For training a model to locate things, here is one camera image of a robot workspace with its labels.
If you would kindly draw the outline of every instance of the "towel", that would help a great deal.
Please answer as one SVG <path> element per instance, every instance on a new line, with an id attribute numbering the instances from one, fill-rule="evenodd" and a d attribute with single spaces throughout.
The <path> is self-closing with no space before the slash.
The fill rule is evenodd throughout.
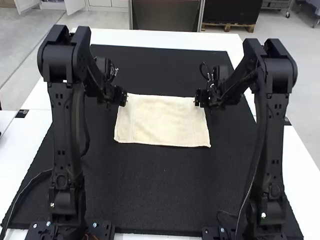
<path id="1" fill-rule="evenodd" d="M 114 140 L 176 147 L 211 147 L 206 114 L 193 97 L 128 93 L 118 109 Z"/>

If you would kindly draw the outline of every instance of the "wooden pallet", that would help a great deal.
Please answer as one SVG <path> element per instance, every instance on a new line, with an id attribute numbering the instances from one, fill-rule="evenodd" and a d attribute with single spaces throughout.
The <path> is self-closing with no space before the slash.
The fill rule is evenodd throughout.
<path id="1" fill-rule="evenodd" d="M 225 32 L 229 32 L 231 27 L 243 27 L 248 33 L 253 33 L 255 30 L 255 24 L 238 24 L 238 23 L 211 23 L 211 22 L 203 22 L 201 26 L 201 31 L 205 31 L 205 27 L 209 26 L 223 26 Z"/>

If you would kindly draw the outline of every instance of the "white table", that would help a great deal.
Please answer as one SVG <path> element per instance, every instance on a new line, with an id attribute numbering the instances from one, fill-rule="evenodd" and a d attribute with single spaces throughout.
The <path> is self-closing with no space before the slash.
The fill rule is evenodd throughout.
<path id="1" fill-rule="evenodd" d="M 91 43 L 161 49 L 227 51 L 234 68 L 243 57 L 242 41 L 237 34 L 165 32 L 141 30 L 92 29 Z M 255 116 L 253 95 L 245 92 Z M 25 118 L 14 118 L 0 140 L 0 219 L 37 154 L 52 117 L 47 86 L 42 79 L 22 106 L 30 109 Z M 305 240 L 318 240 L 320 216 L 320 171 L 293 126 L 284 128 L 283 181 L 285 192 Z M 23 240 L 27 230 L 8 230 L 6 239 Z M 179 236 L 116 234 L 119 239 L 199 239 Z"/>

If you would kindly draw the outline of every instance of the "black panel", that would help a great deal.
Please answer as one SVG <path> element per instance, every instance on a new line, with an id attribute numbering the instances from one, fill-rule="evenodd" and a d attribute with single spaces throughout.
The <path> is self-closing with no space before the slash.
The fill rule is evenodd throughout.
<path id="1" fill-rule="evenodd" d="M 133 29 L 197 32 L 199 0 L 132 0 Z"/>
<path id="2" fill-rule="evenodd" d="M 205 0 L 203 22 L 255 24 L 262 0 Z"/>

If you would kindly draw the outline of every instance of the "cart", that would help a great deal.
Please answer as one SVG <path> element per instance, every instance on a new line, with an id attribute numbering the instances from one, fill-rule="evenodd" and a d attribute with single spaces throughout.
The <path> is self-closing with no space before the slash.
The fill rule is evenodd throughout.
<path id="1" fill-rule="evenodd" d="M 286 10 L 285 17 L 290 18 L 294 0 L 263 0 L 261 9 Z"/>

